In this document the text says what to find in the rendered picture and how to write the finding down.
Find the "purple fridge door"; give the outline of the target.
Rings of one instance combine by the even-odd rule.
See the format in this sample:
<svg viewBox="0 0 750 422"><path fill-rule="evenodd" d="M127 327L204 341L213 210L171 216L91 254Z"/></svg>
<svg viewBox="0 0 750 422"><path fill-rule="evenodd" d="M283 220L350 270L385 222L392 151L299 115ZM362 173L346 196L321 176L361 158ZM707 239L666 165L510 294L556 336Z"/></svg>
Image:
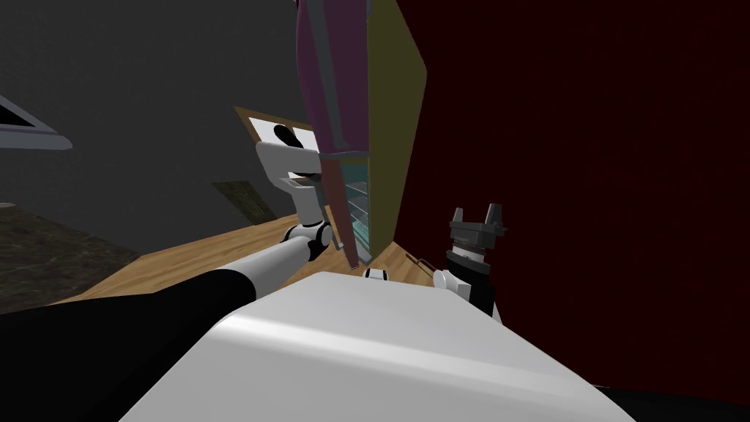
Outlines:
<svg viewBox="0 0 750 422"><path fill-rule="evenodd" d="M369 155L367 28L371 0L293 0L296 60L322 183L344 256L359 267L343 163Z"/></svg>

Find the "olive fridge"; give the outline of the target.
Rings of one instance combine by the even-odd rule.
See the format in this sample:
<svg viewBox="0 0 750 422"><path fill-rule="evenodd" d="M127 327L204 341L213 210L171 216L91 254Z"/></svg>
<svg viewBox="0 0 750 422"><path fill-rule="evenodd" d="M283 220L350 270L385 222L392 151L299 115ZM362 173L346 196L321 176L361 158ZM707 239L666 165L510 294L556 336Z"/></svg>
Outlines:
<svg viewBox="0 0 750 422"><path fill-rule="evenodd" d="M342 163L359 262L393 241L427 69L397 0L367 0L368 154Z"/></svg>

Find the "wood framed white picture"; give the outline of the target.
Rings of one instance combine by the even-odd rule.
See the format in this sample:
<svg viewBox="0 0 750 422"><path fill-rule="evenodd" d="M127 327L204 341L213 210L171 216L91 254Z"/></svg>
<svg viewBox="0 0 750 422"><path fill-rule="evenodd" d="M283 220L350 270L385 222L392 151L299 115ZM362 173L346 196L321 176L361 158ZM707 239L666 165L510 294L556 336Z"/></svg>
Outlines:
<svg viewBox="0 0 750 422"><path fill-rule="evenodd" d="M313 134L313 128L310 125L241 107L235 107L234 110L243 121L243 124L256 144L267 142L283 145L283 142L277 137L274 131L277 125L282 125L293 132L295 138L300 141L304 148L319 151L316 138Z"/></svg>

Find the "dark olive wall plaque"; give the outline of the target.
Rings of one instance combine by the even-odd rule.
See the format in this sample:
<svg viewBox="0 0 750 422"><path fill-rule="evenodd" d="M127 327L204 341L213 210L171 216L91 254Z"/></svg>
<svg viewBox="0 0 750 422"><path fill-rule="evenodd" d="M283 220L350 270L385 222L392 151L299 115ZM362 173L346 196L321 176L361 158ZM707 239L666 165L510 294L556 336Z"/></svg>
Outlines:
<svg viewBox="0 0 750 422"><path fill-rule="evenodd" d="M213 182L212 186L253 225L278 218L249 181Z"/></svg>

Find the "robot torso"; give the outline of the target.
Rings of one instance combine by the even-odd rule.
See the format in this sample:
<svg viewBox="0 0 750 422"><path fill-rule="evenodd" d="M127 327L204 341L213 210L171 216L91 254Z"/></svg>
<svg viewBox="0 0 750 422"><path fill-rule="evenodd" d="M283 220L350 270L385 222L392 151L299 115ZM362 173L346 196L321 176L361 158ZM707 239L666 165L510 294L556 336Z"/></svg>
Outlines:
<svg viewBox="0 0 750 422"><path fill-rule="evenodd" d="M213 326L120 422L634 422L446 289L317 273Z"/></svg>

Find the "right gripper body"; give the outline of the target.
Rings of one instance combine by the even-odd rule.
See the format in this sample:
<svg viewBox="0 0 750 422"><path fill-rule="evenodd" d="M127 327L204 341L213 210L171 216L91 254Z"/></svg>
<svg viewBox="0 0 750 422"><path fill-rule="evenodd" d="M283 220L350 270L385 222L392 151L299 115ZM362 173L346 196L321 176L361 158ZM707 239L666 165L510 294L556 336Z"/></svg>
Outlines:
<svg viewBox="0 0 750 422"><path fill-rule="evenodd" d="M503 237L506 228L502 225L451 221L450 238L454 241L481 249L495 249L497 237Z"/></svg>

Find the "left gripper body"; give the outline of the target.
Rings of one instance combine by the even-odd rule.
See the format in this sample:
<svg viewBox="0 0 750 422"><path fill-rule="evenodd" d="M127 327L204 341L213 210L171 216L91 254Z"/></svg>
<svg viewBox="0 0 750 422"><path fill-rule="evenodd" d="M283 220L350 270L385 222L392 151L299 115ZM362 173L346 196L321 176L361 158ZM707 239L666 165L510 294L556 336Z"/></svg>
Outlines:
<svg viewBox="0 0 750 422"><path fill-rule="evenodd" d="M275 136L286 146L303 149L301 141L294 132L285 125L276 125L273 128Z"/></svg>

